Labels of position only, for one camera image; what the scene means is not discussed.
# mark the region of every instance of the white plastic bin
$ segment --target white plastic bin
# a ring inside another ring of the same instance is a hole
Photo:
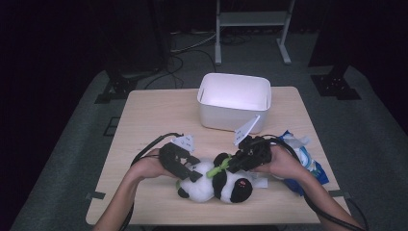
[[[201,124],[235,131],[255,115],[260,118],[252,134],[260,133],[271,105],[269,80],[261,77],[209,73],[198,91]]]

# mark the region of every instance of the gray carpet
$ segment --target gray carpet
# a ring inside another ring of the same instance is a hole
[[[351,193],[364,211],[370,230],[406,230],[408,138],[405,133],[372,91],[366,77],[352,66],[344,77],[358,91],[361,100],[339,101],[335,97],[319,96],[310,75],[327,73],[330,66],[307,67],[316,34],[288,35],[291,65],[283,64],[275,38],[276,35],[244,37],[247,42],[243,44],[222,46],[222,65],[217,66],[217,72],[261,76],[273,86],[298,88],[341,189]],[[202,39],[178,35],[173,38],[173,48],[183,48]],[[195,49],[214,56],[212,43]],[[149,85],[149,89],[199,88],[202,77],[215,71],[204,53],[191,51],[177,57],[183,61],[181,69],[174,73],[179,79],[166,76]],[[175,70],[180,64],[179,59],[170,59],[168,70]],[[141,80],[137,88],[143,89],[154,78]],[[13,230],[91,229],[85,221],[90,204],[86,197],[97,185],[113,139],[103,134],[111,117],[120,116],[125,104],[125,100],[94,104],[108,80],[106,72],[101,70],[89,85]],[[349,208],[361,220],[351,205]],[[129,226],[128,229],[152,228]],[[279,224],[278,228],[321,230],[318,224]]]

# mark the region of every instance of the white shelf leg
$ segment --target white shelf leg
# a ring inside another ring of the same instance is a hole
[[[276,42],[278,43],[280,53],[281,53],[282,58],[283,58],[283,62],[285,64],[291,64],[292,63],[291,58],[289,57],[288,51],[287,51],[287,49],[285,47],[285,40],[286,40],[286,35],[288,34],[289,25],[290,25],[291,19],[292,19],[294,1],[295,0],[292,0],[290,5],[289,5],[288,12],[287,12],[286,18],[285,18],[285,24],[283,26],[282,37],[278,38],[276,40]]]
[[[221,64],[221,44],[219,41],[220,38],[220,26],[219,26],[219,16],[220,16],[220,8],[219,8],[219,1],[217,0],[217,25],[216,25],[216,53],[215,53],[215,62],[216,64]]]

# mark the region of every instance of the panda plush toy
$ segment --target panda plush toy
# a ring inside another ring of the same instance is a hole
[[[250,172],[226,170],[231,156],[221,153],[211,160],[189,166],[203,176],[192,182],[190,178],[177,182],[178,194],[195,202],[206,202],[213,197],[226,203],[241,203],[252,195],[254,177]]]

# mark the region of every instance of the forearm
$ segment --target forearm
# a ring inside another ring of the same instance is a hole
[[[323,212],[334,218],[361,227],[360,224],[330,196],[327,190],[312,174],[304,174],[298,181],[310,200]],[[318,217],[324,230],[348,230],[326,218],[319,215]]]
[[[105,210],[93,230],[118,230],[129,213],[135,199],[141,177],[125,175],[116,190],[108,208]]]

